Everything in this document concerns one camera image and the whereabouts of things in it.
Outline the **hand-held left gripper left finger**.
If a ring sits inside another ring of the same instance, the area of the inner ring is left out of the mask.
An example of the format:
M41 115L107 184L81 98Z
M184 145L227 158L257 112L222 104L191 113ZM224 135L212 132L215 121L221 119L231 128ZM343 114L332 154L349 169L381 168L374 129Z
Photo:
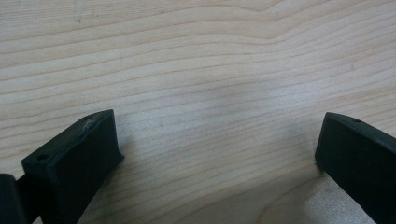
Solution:
M114 111L79 119L21 161L44 224L77 224L123 161Z

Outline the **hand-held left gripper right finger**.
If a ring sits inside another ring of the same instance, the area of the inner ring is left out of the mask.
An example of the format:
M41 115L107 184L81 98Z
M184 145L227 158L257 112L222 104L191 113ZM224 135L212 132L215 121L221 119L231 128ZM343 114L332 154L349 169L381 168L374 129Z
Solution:
M396 224L396 138L352 117L325 114L315 159L376 224Z

